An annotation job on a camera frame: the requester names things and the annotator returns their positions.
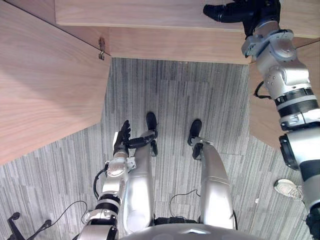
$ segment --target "black cable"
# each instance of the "black cable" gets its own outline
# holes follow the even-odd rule
[[[80,234],[78,234],[77,236],[75,236],[74,238],[72,238],[72,240],[77,240],[77,238],[79,237]]]
[[[55,225],[55,224],[61,219],[61,217],[66,213],[66,211],[67,211],[73,204],[76,204],[76,203],[84,203],[84,204],[85,204],[85,211],[84,211],[84,213],[83,213],[83,215],[82,215],[82,217],[81,217],[81,222],[82,222],[83,224],[85,224],[85,223],[82,221],[82,218],[83,218],[83,216],[84,216],[84,215],[86,214],[86,212],[87,212],[88,205],[87,205],[87,203],[86,203],[85,201],[82,201],[82,200],[74,201],[73,203],[71,203],[71,204],[63,211],[63,213],[59,216],[59,218],[58,218],[53,224],[51,224],[50,226],[47,226],[47,227],[41,229],[40,231],[37,231],[37,232],[34,233],[32,236],[30,236],[27,240],[32,239],[32,238],[33,238],[34,236],[36,236],[38,233],[40,233],[40,232],[42,232],[42,231],[44,231],[44,230],[46,230],[46,229],[48,229],[48,228],[51,228],[53,225]]]
[[[238,220],[235,210],[233,210],[233,217],[234,217],[234,223],[235,223],[235,230],[238,230]]]
[[[259,99],[272,99],[271,96],[267,96],[267,95],[259,95],[259,90],[261,88],[261,86],[264,84],[264,81],[260,82],[258,84],[258,86],[256,87],[255,91],[254,91],[254,96],[259,98]]]
[[[194,190],[192,190],[192,191],[190,191],[190,192],[188,192],[188,193],[179,193],[179,194],[173,195],[173,196],[171,197],[171,199],[170,199],[170,201],[169,201],[169,211],[170,211],[170,214],[171,214],[171,216],[172,216],[173,218],[175,218],[175,216],[172,214],[172,211],[171,211],[171,202],[172,202],[172,200],[173,200],[175,197],[177,197],[177,196],[185,196],[185,195],[188,195],[188,194],[193,193],[194,191],[195,191],[195,194],[200,197],[200,195],[198,194],[198,189],[194,189]]]
[[[101,169],[101,170],[95,175],[94,180],[93,180],[93,193],[94,193],[94,196],[95,196],[95,198],[96,198],[97,200],[98,200],[98,198],[99,198],[99,194],[98,194],[98,192],[97,192],[97,181],[98,181],[100,175],[101,175],[102,173],[104,173],[105,171],[107,171],[108,166],[109,166],[108,163],[106,163],[105,166],[104,166],[104,168]]]

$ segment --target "wood grain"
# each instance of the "wood grain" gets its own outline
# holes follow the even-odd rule
[[[111,27],[110,54],[119,58],[248,64],[245,34],[212,29]]]
[[[56,22],[60,25],[210,28],[243,32],[242,23],[220,23],[203,14],[205,4],[230,0],[55,0]],[[320,37],[320,1],[284,0],[280,25],[297,37]]]
[[[99,49],[99,38],[105,39],[105,52],[109,53],[109,28],[99,26],[61,26],[56,24],[55,0],[6,0],[6,2],[56,26],[59,29]]]
[[[297,48],[297,56],[307,66],[312,90],[320,100],[320,41]],[[257,85],[262,80],[256,64],[251,63],[249,74],[250,134],[266,144],[278,148],[280,146],[278,138],[284,132],[279,124],[280,116],[276,105],[272,100],[253,96]],[[263,86],[259,93],[268,95],[267,89]]]
[[[153,111],[158,122],[158,156],[151,159],[156,218],[171,216],[173,195],[200,188],[201,162],[187,144],[191,123],[200,118],[200,135],[214,142],[228,174],[239,231],[265,240],[311,240],[303,202],[273,188],[278,179],[300,185],[301,174],[284,164],[279,150],[249,136],[248,73],[239,64],[113,58],[101,123],[0,166],[1,239],[10,236],[7,218],[16,211],[27,237],[76,200],[94,209],[93,179],[113,157],[114,133],[129,119],[131,136],[139,136],[147,129],[146,113]],[[199,199],[195,192],[175,197],[172,213],[197,220]],[[84,210],[83,203],[74,204],[35,240],[73,239],[83,228]],[[118,230],[121,239],[120,220]]]
[[[110,57],[0,1],[0,164],[100,121]]]

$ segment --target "floor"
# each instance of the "floor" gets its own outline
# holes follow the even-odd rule
[[[268,240],[310,240],[303,203],[273,190],[281,178],[301,184],[299,173],[285,166],[278,150],[249,135],[248,71],[237,64],[114,58],[101,123],[0,166],[1,238],[9,237],[7,218],[16,211],[21,213],[16,223],[29,237],[76,200],[92,209],[92,182],[112,158],[114,133],[128,119],[131,136],[138,136],[146,130],[146,113],[153,111],[158,119],[159,154],[152,159],[157,217],[170,216],[174,194],[200,188],[201,163],[187,145],[190,125],[200,118],[202,137],[214,142],[228,173],[239,230]],[[178,196],[172,209],[196,220],[199,197]],[[84,210],[83,203],[75,204],[38,239],[72,239],[82,229]]]

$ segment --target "wooden desk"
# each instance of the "wooden desk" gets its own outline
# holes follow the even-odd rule
[[[227,3],[223,0],[7,2],[0,2],[1,30],[5,30],[0,37],[0,164],[100,121],[111,59],[107,54],[251,61],[241,52],[245,40],[241,23],[215,22],[202,13],[205,3]],[[294,31],[294,45],[301,47],[299,58],[312,69],[316,89],[320,74],[313,69],[319,66],[319,55],[309,60],[319,48],[319,9],[318,0],[284,0],[280,18],[282,28]],[[105,40],[104,61],[98,59],[99,38]],[[251,82],[260,79],[252,77]],[[274,104],[266,106],[252,97],[250,102],[251,134],[277,147],[279,117]],[[260,120],[263,114],[268,121]]]

